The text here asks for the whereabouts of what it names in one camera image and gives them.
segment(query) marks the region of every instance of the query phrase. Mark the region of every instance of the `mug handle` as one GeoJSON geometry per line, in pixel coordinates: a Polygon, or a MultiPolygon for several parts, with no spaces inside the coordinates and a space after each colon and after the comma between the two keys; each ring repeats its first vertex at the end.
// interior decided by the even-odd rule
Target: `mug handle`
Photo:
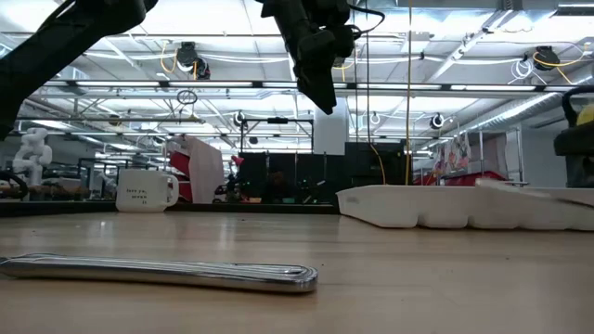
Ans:
{"type": "MultiPolygon", "coordinates": [[[[177,180],[177,177],[173,175],[164,175],[163,178],[165,179],[165,182],[171,180],[171,182],[174,184],[174,188],[171,191],[172,197],[169,201],[165,202],[165,205],[168,207],[174,206],[179,199],[179,181],[177,180]]],[[[169,182],[167,182],[165,186],[167,186],[167,189],[169,189],[169,182]]]]}

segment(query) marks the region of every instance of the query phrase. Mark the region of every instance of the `white humanoid robot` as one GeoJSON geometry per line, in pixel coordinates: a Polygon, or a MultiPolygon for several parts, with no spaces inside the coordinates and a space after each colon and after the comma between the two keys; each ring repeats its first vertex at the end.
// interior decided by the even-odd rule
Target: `white humanoid robot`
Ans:
{"type": "Polygon", "coordinates": [[[20,139],[20,149],[12,161],[12,167],[15,173],[29,171],[28,186],[41,185],[44,166],[52,161],[52,148],[45,144],[46,137],[46,129],[31,128],[20,139]]]}

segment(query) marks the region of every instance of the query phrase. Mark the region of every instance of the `metal spatula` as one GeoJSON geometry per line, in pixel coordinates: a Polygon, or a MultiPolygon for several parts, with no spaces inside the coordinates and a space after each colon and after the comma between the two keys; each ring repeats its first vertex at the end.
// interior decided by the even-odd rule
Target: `metal spatula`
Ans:
{"type": "Polygon", "coordinates": [[[0,258],[0,274],[165,283],[283,293],[316,289],[317,270],[300,265],[191,263],[28,254],[0,258]]]}

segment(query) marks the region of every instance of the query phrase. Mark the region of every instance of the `table surface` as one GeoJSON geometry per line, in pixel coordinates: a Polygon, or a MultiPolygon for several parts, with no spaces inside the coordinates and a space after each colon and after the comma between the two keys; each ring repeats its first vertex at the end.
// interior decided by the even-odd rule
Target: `table surface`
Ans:
{"type": "Polygon", "coordinates": [[[0,219],[31,252],[319,270],[302,296],[0,278],[0,333],[591,333],[594,234],[390,230],[331,215],[0,219]]]}

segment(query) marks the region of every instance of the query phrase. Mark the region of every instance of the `wooden table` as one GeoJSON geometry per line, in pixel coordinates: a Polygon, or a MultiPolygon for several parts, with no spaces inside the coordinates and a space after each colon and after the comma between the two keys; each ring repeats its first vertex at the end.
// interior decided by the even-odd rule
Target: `wooden table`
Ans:
{"type": "Polygon", "coordinates": [[[0,254],[296,263],[304,296],[0,278],[0,333],[591,333],[594,234],[387,230],[339,216],[0,220],[0,254]]]}

